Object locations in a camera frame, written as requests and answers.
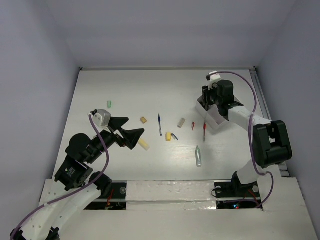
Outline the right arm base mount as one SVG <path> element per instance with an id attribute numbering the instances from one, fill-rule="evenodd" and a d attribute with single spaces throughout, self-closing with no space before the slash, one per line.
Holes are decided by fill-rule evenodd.
<path id="1" fill-rule="evenodd" d="M 242 185 L 236 174 L 231 180 L 215 182 L 210 194 L 216 199 L 218 210 L 262 208 L 257 181 Z"/>

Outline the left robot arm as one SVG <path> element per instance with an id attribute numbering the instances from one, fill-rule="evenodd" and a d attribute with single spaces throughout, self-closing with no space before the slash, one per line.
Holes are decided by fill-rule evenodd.
<path id="1" fill-rule="evenodd" d="M 94 200 L 113 194 L 112 180 L 90 166 L 116 144 L 133 150 L 145 132 L 143 128 L 125 130 L 127 117 L 112 117 L 98 109 L 89 115 L 96 136 L 74 135 L 65 150 L 66 157 L 57 170 L 44 203 L 29 213 L 11 232 L 12 240 L 59 240 L 66 228 Z"/>

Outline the grey white eraser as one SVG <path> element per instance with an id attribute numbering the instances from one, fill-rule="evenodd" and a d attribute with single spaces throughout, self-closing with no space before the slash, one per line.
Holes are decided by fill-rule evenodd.
<path id="1" fill-rule="evenodd" d="M 186 119 L 185 118 L 181 118 L 180 121 L 177 124 L 177 127 L 181 128 L 184 125 L 185 122 L 186 122 Z"/>

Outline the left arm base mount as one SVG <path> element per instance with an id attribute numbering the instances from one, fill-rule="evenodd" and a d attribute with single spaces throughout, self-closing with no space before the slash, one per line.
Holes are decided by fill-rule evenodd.
<path id="1" fill-rule="evenodd" d="M 112 183 L 107 196 L 101 196 L 90 203 L 85 210 L 122 211 L 127 209 L 127 182 L 116 181 Z"/>

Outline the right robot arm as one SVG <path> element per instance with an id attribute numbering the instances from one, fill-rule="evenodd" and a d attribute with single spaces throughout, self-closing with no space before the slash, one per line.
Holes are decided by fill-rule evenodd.
<path id="1" fill-rule="evenodd" d="M 219 117 L 248 131 L 251 160 L 232 176 L 230 190 L 242 196 L 249 184 L 266 174 L 265 169 L 292 158 L 293 151 L 286 124 L 271 121 L 249 111 L 234 96 L 234 85 L 229 80 L 218 80 L 202 87 L 199 98 L 205 111 L 214 109 Z"/>

